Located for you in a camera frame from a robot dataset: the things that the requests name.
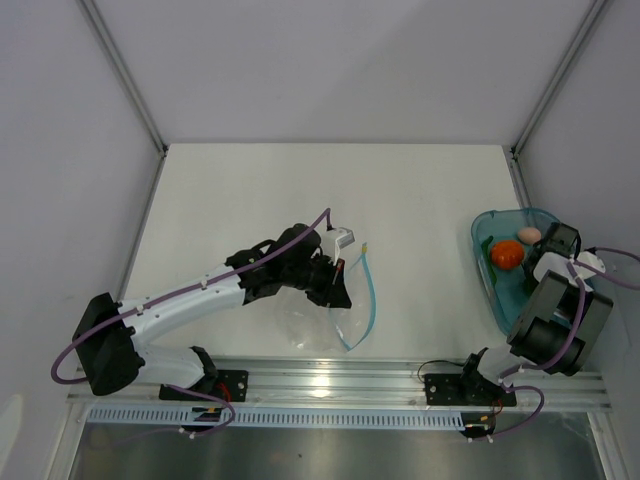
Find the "clear zip top bag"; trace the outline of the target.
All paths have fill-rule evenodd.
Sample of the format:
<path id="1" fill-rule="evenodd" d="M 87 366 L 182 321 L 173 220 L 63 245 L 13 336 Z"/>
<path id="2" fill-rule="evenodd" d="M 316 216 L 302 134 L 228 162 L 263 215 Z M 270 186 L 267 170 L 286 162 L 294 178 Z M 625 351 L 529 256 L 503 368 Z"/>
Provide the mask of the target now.
<path id="1" fill-rule="evenodd" d="M 377 298 L 366 243 L 347 257 L 345 285 L 349 309 L 319 307 L 291 290 L 280 295 L 274 314 L 290 346 L 302 353 L 352 353 L 367 339 L 377 317 Z"/>

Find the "orange toy pumpkin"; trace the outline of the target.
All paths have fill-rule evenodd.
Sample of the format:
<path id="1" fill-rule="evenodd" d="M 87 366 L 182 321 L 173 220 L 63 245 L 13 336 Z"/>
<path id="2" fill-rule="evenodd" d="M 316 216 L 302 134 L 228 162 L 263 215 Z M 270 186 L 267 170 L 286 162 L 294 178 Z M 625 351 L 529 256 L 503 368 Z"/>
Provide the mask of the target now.
<path id="1" fill-rule="evenodd" d="M 518 241 L 502 240 L 491 247 L 490 255 L 494 266 L 501 270 L 510 271 L 521 265 L 526 253 Z"/>

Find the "green toy bell pepper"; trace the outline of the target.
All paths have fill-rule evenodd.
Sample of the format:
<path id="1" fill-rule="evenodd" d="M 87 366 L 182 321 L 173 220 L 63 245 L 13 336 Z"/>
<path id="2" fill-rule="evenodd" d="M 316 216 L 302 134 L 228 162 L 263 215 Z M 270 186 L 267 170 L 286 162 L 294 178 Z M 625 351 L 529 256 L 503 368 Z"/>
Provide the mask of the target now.
<path id="1" fill-rule="evenodd" d="M 522 269 L 524 273 L 523 288 L 528 294 L 531 294 L 536 289 L 538 280 L 533 275 L 533 268 L 523 266 Z"/>

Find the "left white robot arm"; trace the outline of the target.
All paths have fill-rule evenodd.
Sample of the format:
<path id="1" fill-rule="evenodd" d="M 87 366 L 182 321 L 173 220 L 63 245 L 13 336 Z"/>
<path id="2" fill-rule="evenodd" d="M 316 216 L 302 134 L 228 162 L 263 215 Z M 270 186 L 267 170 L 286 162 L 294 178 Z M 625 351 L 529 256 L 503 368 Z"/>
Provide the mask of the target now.
<path id="1" fill-rule="evenodd" d="M 207 315 L 272 297 L 282 288 L 303 292 L 319 307 L 349 309 L 340 253 L 354 241 L 347 228 L 318 233 L 298 223 L 172 292 L 123 302 L 108 293 L 94 297 L 73 336 L 91 392 L 108 396 L 143 383 L 159 385 L 162 400 L 226 399 L 224 376 L 204 348 L 162 347 L 157 339 Z"/>

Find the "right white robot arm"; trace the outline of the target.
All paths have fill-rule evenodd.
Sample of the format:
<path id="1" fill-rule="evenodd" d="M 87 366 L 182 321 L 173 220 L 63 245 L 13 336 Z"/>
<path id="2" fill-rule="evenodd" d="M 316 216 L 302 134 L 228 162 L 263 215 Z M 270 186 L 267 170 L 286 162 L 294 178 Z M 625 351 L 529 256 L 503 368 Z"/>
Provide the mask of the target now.
<path id="1" fill-rule="evenodd" d="M 525 300 L 507 332 L 507 346 L 471 354 L 456 380 L 458 395 L 481 405 L 509 394 L 524 371 L 572 376 L 585 365 L 614 306 L 589 285 L 606 271 L 593 249 L 584 250 L 577 229 L 553 222 L 516 266 Z"/>

